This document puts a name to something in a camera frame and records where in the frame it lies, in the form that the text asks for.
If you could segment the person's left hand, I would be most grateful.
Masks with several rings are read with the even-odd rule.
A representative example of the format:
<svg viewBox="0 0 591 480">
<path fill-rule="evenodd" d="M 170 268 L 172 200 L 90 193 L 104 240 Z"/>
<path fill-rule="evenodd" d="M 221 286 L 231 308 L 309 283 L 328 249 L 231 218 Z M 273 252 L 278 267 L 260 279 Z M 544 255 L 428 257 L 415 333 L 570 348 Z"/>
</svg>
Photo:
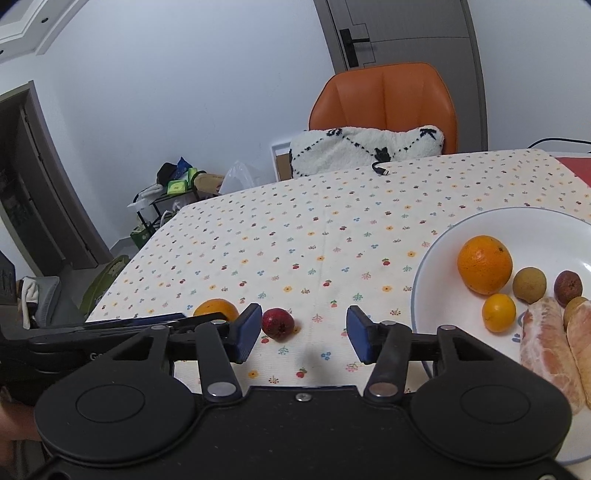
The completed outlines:
<svg viewBox="0 0 591 480">
<path fill-rule="evenodd" d="M 1 437 L 10 441 L 39 441 L 32 407 L 14 402 L 5 387 L 1 388 Z"/>
</svg>

